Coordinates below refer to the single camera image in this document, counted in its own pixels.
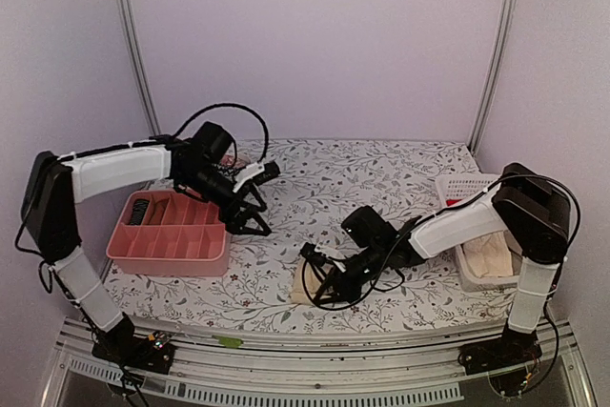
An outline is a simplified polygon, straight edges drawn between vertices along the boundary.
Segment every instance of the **pink compartment tray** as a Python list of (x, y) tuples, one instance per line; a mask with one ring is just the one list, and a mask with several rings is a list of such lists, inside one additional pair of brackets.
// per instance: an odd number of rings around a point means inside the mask
[[(149, 206), (142, 224), (128, 224), (133, 202)], [(126, 274), (222, 276), (229, 267), (231, 235), (218, 207), (173, 191), (133, 193), (114, 228), (106, 255)]]

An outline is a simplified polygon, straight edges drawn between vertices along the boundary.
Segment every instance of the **white plastic basket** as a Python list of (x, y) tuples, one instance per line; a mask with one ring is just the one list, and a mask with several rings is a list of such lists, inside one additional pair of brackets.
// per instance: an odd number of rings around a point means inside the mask
[[(436, 179), (437, 192), (442, 207), (447, 207), (448, 200), (462, 200), (478, 193), (485, 186), (496, 181), (498, 175), (490, 173), (454, 173), (452, 175), (440, 175)], [(461, 287), (467, 292), (493, 290), (496, 288), (514, 288), (517, 286), (519, 271), (521, 268), (521, 256), (512, 253), (513, 276), (484, 277), (479, 278), (470, 269), (466, 262), (466, 256), (461, 245), (454, 249), (456, 254), (457, 269)]]

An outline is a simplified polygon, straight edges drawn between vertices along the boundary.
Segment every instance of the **floral tablecloth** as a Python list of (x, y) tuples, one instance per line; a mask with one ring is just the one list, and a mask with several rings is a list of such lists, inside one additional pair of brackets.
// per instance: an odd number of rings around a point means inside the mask
[[(240, 142), (257, 157), (260, 144)], [(289, 302), (304, 242), (346, 253), (357, 247), (340, 229), (356, 207), (372, 205), (399, 226), (438, 208), (435, 177), (477, 172), (466, 147), (450, 142), (277, 140), (270, 146), (282, 175), (261, 188), (273, 233), (234, 236), (223, 277), (126, 275), (112, 265), (105, 285), (128, 314), (214, 328), (266, 333), (388, 333), (438, 329), (503, 318), (512, 291), (466, 293), (450, 254), (405, 270), (406, 282), (373, 293), (343, 312)], [(160, 181), (153, 188), (167, 188)], [(381, 287), (396, 284), (386, 274)]]

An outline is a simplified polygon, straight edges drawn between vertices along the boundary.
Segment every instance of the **robotic arm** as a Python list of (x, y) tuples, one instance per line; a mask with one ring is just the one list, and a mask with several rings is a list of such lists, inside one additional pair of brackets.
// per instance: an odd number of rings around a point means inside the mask
[[(349, 302), (342, 308), (349, 307), (373, 290), (386, 267), (397, 271), (416, 266), (473, 238), (510, 231), (522, 249), (523, 263), (504, 332), (499, 339), (463, 347), (459, 362), (475, 374), (539, 358), (536, 327), (570, 243), (570, 201), (549, 180), (559, 183), (511, 164), (498, 182), (475, 197), (414, 218), (399, 231), (371, 207), (355, 210), (341, 227), (363, 252), (338, 261), (313, 244), (302, 248), (306, 266), (321, 281), (310, 300), (321, 308), (342, 301)], [(325, 264), (332, 265), (326, 275), (321, 270)], [(371, 281), (363, 295), (362, 285)]]
[[(279, 175), (274, 162), (241, 170), (219, 163), (234, 142), (222, 127), (206, 122), (194, 137), (161, 136), (150, 141), (57, 157), (38, 154), (30, 174), (21, 216), (39, 253), (69, 300), (81, 309), (96, 334), (93, 354), (122, 367), (167, 374), (172, 365), (169, 337), (134, 335), (131, 320), (114, 304), (85, 257), (76, 224), (75, 204), (94, 195), (159, 178), (170, 178), (181, 193), (219, 207), (232, 234), (268, 235), (260, 213), (267, 209), (257, 185)], [(253, 197), (256, 203), (246, 200)], [(249, 225), (253, 221), (257, 226)]]

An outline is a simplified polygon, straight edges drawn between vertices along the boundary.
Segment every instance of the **green tape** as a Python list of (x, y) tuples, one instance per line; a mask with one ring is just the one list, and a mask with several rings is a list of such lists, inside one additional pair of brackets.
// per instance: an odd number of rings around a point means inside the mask
[(213, 336), (213, 338), (218, 340), (220, 345), (227, 348), (239, 348), (241, 347), (241, 344), (244, 343), (241, 338), (235, 337)]

